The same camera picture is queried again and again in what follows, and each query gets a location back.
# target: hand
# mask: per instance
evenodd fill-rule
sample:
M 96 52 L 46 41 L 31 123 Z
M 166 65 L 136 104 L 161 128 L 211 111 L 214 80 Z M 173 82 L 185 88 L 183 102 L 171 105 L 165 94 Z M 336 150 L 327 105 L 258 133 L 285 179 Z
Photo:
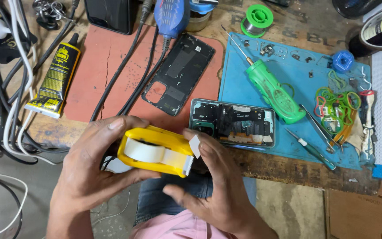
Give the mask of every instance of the hand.
M 158 172 L 138 168 L 124 173 L 100 171 L 99 168 L 104 153 L 115 140 L 131 128 L 143 128 L 148 124 L 138 117 L 121 116 L 95 121 L 85 128 L 64 159 L 51 198 L 47 238 L 72 238 L 72 230 L 80 238 L 79 233 L 91 230 L 90 209 L 131 184 L 160 177 Z
M 200 219 L 238 238 L 278 238 L 250 203 L 240 169 L 226 149 L 205 133 L 184 129 L 183 135 L 200 140 L 201 157 L 213 177 L 213 194 L 207 199 L 196 198 L 177 185 L 166 185 L 163 192 Z

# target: jeans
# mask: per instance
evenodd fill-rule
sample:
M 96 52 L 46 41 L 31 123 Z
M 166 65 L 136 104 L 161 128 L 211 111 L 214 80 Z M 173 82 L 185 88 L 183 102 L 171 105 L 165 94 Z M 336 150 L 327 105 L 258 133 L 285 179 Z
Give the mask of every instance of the jeans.
M 256 179 L 243 177 L 243 181 L 250 203 L 255 206 Z M 185 210 L 169 195 L 163 193 L 166 184 L 183 187 L 186 192 L 198 198 L 208 198 L 213 193 L 212 178 L 193 171 L 186 178 L 163 173 L 159 179 L 147 179 L 141 183 L 134 226 L 160 214 L 176 215 Z

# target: pink shirt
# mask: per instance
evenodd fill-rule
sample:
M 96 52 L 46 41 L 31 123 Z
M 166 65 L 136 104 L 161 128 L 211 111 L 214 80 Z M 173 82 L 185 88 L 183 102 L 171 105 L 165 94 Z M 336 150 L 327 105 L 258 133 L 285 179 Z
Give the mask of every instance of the pink shirt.
M 190 210 L 177 215 L 158 215 L 136 225 L 129 239 L 236 239 L 232 234 L 199 219 Z

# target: concrete floor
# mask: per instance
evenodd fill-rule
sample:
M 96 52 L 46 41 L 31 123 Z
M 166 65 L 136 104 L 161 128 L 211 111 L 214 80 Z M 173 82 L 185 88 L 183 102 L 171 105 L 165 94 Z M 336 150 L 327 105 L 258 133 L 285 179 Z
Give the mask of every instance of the concrete floor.
M 64 155 L 47 155 L 60 161 Z M 3 156 L 0 158 L 0 173 L 18 177 L 28 184 L 29 194 L 23 209 L 23 226 L 18 238 L 40 239 L 45 236 L 49 202 L 57 183 L 62 165 L 51 166 L 39 162 L 25 166 Z M 18 197 L 23 197 L 21 184 L 7 180 Z M 138 203 L 139 185 L 132 185 L 108 202 L 92 209 L 91 221 L 96 239 L 127 239 L 134 223 Z M 281 239 L 325 238 L 323 193 L 321 190 L 299 185 L 257 180 L 256 208 L 265 221 L 273 227 Z M 0 230 L 17 213 L 17 206 L 8 192 L 0 187 Z M 0 238 L 11 238 L 17 229 L 15 223 Z

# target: yellow tape dispenser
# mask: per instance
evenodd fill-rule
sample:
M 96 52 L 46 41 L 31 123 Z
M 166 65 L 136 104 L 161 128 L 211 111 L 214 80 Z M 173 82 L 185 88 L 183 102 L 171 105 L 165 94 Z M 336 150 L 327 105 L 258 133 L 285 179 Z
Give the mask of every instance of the yellow tape dispenser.
M 182 135 L 154 126 L 133 128 L 122 138 L 117 157 L 126 165 L 185 178 L 194 160 Z

